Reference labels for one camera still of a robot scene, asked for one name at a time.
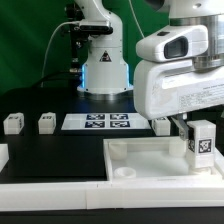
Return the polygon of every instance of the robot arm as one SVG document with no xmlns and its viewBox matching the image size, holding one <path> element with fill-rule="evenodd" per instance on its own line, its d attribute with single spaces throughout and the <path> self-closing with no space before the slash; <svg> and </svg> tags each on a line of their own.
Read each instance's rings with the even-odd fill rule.
<svg viewBox="0 0 224 224">
<path fill-rule="evenodd" d="M 170 25 L 137 43 L 136 110 L 151 120 L 223 104 L 224 2 L 147 2 Z"/>
</svg>

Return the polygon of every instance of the white platform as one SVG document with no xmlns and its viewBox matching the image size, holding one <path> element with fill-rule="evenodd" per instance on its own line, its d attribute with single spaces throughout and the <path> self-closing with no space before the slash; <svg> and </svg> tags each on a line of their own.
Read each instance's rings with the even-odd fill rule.
<svg viewBox="0 0 224 224">
<path fill-rule="evenodd" d="M 215 150 L 210 175 L 188 175 L 184 151 L 169 153 L 178 139 L 104 140 L 108 181 L 2 184 L 0 211 L 224 206 L 223 156 Z"/>
<path fill-rule="evenodd" d="M 67 114 L 62 130 L 150 129 L 138 113 Z"/>
</svg>

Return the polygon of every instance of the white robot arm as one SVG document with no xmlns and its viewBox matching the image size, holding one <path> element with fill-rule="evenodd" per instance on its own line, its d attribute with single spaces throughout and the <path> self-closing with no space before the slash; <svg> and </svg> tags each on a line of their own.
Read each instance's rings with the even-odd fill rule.
<svg viewBox="0 0 224 224">
<path fill-rule="evenodd" d="M 81 96 L 116 99 L 130 92 L 129 68 L 123 59 L 122 21 L 103 7 L 102 0 L 75 0 L 85 19 L 79 23 L 89 32 L 88 59 L 83 65 Z"/>
<path fill-rule="evenodd" d="M 146 0 L 170 25 L 141 40 L 136 110 L 147 119 L 224 103 L 224 2 Z"/>
</svg>

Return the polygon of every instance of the black and white pattern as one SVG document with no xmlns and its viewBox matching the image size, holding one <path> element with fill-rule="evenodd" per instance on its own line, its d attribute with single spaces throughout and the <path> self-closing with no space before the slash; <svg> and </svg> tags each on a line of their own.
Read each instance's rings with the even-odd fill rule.
<svg viewBox="0 0 224 224">
<path fill-rule="evenodd" d="M 166 118 L 165 118 L 165 117 L 161 117 L 161 118 L 157 118 L 156 120 L 157 120 L 157 121 L 165 121 Z"/>
<path fill-rule="evenodd" d="M 105 114 L 87 114 L 86 120 L 105 120 Z"/>
<path fill-rule="evenodd" d="M 111 114 L 111 120 L 128 120 L 128 114 Z"/>
<path fill-rule="evenodd" d="M 199 140 L 199 153 L 208 153 L 212 151 L 212 139 Z"/>
<path fill-rule="evenodd" d="M 130 122 L 129 121 L 111 121 L 110 122 L 111 128 L 130 128 Z"/>
<path fill-rule="evenodd" d="M 195 152 L 195 141 L 194 141 L 194 140 L 189 140 L 189 141 L 188 141 L 188 148 L 189 148 L 192 152 Z"/>
<path fill-rule="evenodd" d="M 85 128 L 105 128 L 104 121 L 87 121 Z"/>
</svg>

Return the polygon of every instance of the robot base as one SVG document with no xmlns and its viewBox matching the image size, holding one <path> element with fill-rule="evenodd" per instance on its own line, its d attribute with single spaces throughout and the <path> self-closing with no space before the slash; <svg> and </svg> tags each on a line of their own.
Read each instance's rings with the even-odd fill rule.
<svg viewBox="0 0 224 224">
<path fill-rule="evenodd" d="M 179 141 L 104 140 L 107 181 L 2 184 L 0 211 L 224 206 L 223 156 L 215 150 L 210 172 L 192 175 Z M 179 150 L 170 153 L 170 142 Z"/>
<path fill-rule="evenodd" d="M 87 91 L 83 91 L 83 89 L 78 88 L 78 95 L 80 97 L 84 97 L 91 100 L 102 100 L 102 101 L 110 101 L 110 100 L 120 100 L 125 97 L 133 96 L 133 88 L 125 90 L 124 92 L 119 93 L 90 93 Z"/>
</svg>

